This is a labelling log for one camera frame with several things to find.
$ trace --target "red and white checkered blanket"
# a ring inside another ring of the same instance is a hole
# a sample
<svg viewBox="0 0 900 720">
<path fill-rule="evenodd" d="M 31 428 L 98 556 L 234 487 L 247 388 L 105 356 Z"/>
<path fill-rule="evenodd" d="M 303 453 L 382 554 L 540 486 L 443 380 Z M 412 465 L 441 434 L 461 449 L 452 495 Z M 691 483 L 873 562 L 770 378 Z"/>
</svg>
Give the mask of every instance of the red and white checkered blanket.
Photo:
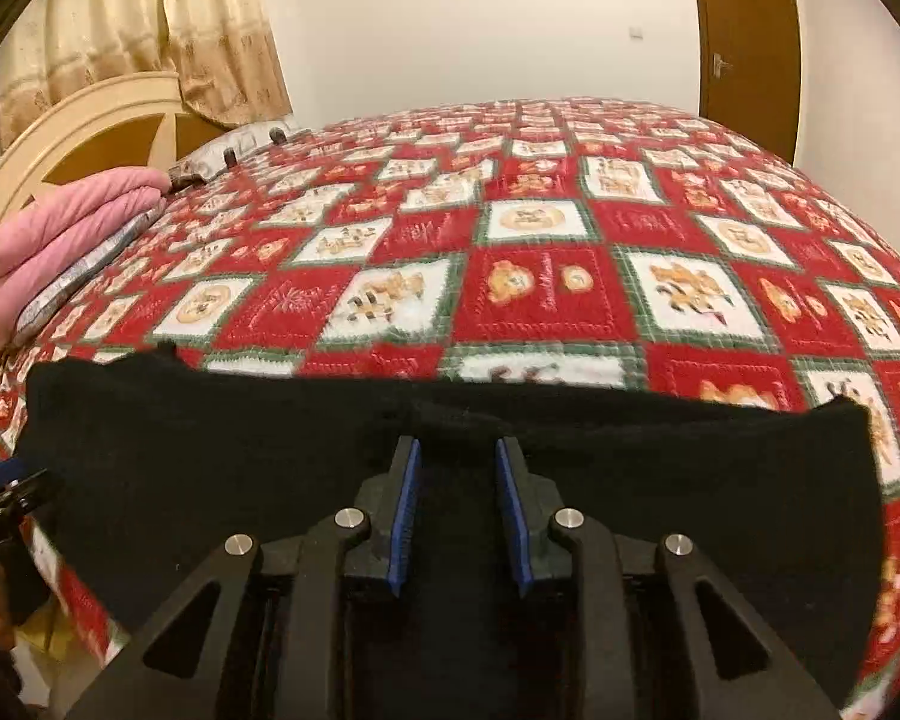
<svg viewBox="0 0 900 720">
<path fill-rule="evenodd" d="M 884 584 L 848 717 L 900 683 L 900 257 L 785 162 L 650 103 L 357 119 L 271 146 L 163 218 L 0 365 L 0 446 L 38 360 L 176 341 L 259 376 L 444 376 L 871 411 Z M 121 636 L 44 536 L 90 646 Z"/>
</svg>

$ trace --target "black cloth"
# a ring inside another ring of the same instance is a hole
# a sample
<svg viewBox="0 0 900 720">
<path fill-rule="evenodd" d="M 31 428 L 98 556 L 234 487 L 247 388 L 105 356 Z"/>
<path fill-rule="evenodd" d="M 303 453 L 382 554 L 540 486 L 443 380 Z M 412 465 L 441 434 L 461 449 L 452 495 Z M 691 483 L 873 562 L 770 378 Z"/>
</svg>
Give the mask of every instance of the black cloth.
<svg viewBox="0 0 900 720">
<path fill-rule="evenodd" d="M 883 525 L 866 411 L 771 413 L 649 392 L 266 380 L 173 351 L 36 365 L 17 452 L 64 482 L 52 538 L 131 633 L 231 533 L 303 533 L 423 447 L 400 630 L 372 666 L 381 717 L 508 717 L 518 604 L 493 494 L 497 437 L 616 533 L 688 533 L 835 704 L 864 654 Z"/>
</svg>

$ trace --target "silver bolt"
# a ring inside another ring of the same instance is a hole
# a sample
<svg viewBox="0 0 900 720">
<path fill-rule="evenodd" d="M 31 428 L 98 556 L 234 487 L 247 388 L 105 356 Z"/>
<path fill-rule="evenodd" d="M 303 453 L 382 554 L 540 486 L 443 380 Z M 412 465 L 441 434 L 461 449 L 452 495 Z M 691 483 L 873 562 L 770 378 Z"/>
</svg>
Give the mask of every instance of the silver bolt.
<svg viewBox="0 0 900 720">
<path fill-rule="evenodd" d="M 663 543 L 674 555 L 683 557 L 693 552 L 693 541 L 682 533 L 671 533 Z"/>
<path fill-rule="evenodd" d="M 554 514 L 554 519 L 557 520 L 557 525 L 570 530 L 583 525 L 583 514 L 576 509 L 561 509 Z"/>
<path fill-rule="evenodd" d="M 341 528 L 357 528 L 364 521 L 364 513 L 360 509 L 340 509 L 334 514 L 333 522 Z"/>
<path fill-rule="evenodd" d="M 253 549 L 253 539 L 246 533 L 236 533 L 223 543 L 223 549 L 226 549 L 227 555 L 239 557 Z"/>
</svg>

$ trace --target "white wall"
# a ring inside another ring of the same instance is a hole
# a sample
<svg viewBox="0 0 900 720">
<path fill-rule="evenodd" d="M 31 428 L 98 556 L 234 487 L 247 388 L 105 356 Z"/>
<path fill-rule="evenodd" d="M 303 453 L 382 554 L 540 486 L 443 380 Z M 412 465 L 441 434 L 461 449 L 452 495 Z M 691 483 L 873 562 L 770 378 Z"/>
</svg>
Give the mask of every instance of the white wall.
<svg viewBox="0 0 900 720">
<path fill-rule="evenodd" d="M 697 0 L 264 1 L 308 127 L 494 98 L 615 95 L 698 110 Z"/>
<path fill-rule="evenodd" d="M 900 27 L 879 0 L 797 0 L 797 157 L 900 252 Z"/>
</svg>

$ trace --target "curtain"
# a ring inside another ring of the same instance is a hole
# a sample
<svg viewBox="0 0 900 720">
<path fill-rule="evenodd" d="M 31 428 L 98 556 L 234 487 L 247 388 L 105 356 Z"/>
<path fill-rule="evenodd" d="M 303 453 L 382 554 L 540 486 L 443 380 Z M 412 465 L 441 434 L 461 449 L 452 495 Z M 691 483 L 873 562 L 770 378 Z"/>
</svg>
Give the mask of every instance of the curtain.
<svg viewBox="0 0 900 720">
<path fill-rule="evenodd" d="M 33 0 L 0 46 L 0 147 L 85 86 L 175 70 L 223 127 L 290 112 L 260 0 Z"/>
</svg>

